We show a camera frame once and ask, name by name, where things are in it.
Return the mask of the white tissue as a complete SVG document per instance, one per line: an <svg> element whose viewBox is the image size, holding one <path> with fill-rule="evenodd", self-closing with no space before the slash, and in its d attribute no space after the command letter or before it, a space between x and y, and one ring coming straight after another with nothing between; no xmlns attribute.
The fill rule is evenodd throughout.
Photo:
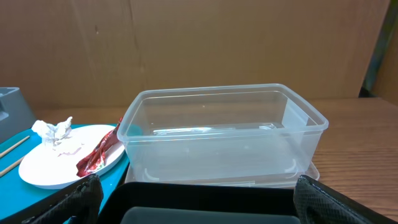
<svg viewBox="0 0 398 224"><path fill-rule="evenodd" d="M33 124L32 130L41 137L44 146L55 147L70 134L72 119L73 117L69 116L66 121L62 121L56 125L37 120Z"/></svg>

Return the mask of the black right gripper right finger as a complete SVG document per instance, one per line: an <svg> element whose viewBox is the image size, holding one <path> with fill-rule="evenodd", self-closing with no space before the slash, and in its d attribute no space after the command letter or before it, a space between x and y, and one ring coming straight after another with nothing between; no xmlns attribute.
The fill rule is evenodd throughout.
<svg viewBox="0 0 398 224"><path fill-rule="evenodd" d="M297 180L294 204L306 224L397 224L307 175Z"/></svg>

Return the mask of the large white plate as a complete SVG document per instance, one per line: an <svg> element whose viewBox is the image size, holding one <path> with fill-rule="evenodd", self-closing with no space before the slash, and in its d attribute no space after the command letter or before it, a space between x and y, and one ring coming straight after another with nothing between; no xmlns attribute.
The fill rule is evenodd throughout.
<svg viewBox="0 0 398 224"><path fill-rule="evenodd" d="M94 151L114 126L106 124L73 128L61 144L55 146L52 139L43 139L49 130L42 121L33 125L40 144L34 147L19 165L19 176L28 184L41 189L62 189L80 179L77 164Z"/></svg>

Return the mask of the red snack wrapper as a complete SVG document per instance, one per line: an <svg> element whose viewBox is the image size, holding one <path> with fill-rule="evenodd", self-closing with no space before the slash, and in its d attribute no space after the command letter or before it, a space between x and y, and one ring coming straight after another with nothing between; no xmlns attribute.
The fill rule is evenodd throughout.
<svg viewBox="0 0 398 224"><path fill-rule="evenodd" d="M105 166L106 151L119 142L117 131L122 120L120 118L117 126L101 139L91 153L76 164L76 168L78 169L77 176L84 177L90 175Z"/></svg>

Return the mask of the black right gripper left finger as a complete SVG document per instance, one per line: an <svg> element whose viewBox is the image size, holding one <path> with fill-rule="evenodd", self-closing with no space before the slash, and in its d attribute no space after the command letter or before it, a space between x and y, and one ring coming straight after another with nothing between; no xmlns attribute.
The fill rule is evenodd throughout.
<svg viewBox="0 0 398 224"><path fill-rule="evenodd" d="M90 174L79 180L77 186L65 194L57 203L49 205L46 211L25 218L21 223L96 223L103 190L100 178Z"/></svg>

